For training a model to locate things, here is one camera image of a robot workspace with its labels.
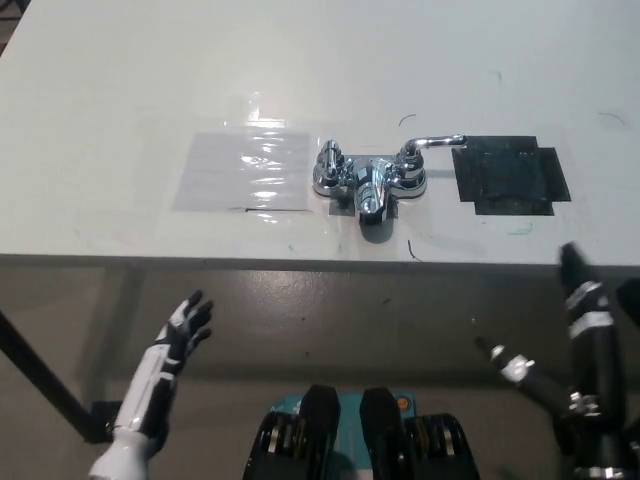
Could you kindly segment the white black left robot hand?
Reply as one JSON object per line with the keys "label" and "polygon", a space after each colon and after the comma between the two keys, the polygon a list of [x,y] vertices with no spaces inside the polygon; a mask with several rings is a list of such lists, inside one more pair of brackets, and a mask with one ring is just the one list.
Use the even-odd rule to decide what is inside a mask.
{"label": "white black left robot hand", "polygon": [[162,326],[132,377],[114,430],[155,439],[168,429],[177,379],[197,346],[211,335],[213,302],[198,290],[183,300]]}

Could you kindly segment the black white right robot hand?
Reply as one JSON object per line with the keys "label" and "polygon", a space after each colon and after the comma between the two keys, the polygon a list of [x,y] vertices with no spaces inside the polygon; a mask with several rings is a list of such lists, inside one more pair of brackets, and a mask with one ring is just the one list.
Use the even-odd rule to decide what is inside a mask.
{"label": "black white right robot hand", "polygon": [[573,242],[559,249],[573,384],[565,388],[534,360],[478,335],[499,375],[544,409],[575,479],[636,479],[639,439],[628,427],[627,386],[618,330],[605,288]]}

